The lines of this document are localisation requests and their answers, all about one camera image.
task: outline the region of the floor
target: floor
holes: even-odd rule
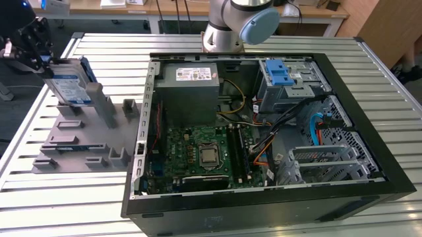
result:
[[[74,32],[90,33],[138,33],[149,34],[150,30],[145,29],[144,21],[119,21],[118,24],[110,20],[66,20],[65,28],[59,29],[61,21],[51,20],[53,41],[55,46],[53,48],[57,56],[61,56]],[[208,26],[206,22],[193,23],[193,33],[200,34]],[[166,33],[178,33],[177,22],[166,22]],[[181,32],[190,33],[188,22],[181,25]],[[422,66],[422,57],[419,58],[419,63]],[[0,63],[0,82],[10,87],[15,94],[15,98],[10,102],[0,101],[0,157],[7,149],[9,143],[2,142],[11,140],[19,129],[22,121],[29,113],[35,98],[43,86],[43,80],[37,75],[17,75],[11,69]],[[415,97],[422,102],[422,80],[407,84],[408,90]]]

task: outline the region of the motherboard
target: motherboard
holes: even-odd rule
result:
[[[165,160],[153,162],[156,193],[264,186],[250,166],[250,126],[174,127],[168,131]]]

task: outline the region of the power supply label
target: power supply label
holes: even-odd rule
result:
[[[91,98],[87,95],[86,89],[79,85],[77,75],[55,75],[54,85],[62,97],[74,104],[90,104]]]
[[[212,80],[212,68],[180,68],[177,80]]]

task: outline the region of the blue cable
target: blue cable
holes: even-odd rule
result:
[[[324,118],[324,115],[322,113],[316,113],[313,116],[312,116],[312,121],[310,121],[310,130],[312,130],[312,139],[313,139],[313,142],[316,144],[316,146],[320,146],[320,141],[318,141],[318,137],[317,137],[317,133],[316,133],[316,119],[318,118]]]

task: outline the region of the gray 3d printed holder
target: gray 3d printed holder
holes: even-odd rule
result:
[[[58,105],[54,124],[33,173],[126,171],[134,156],[141,105],[134,99],[113,104],[101,83],[86,88],[87,107]]]

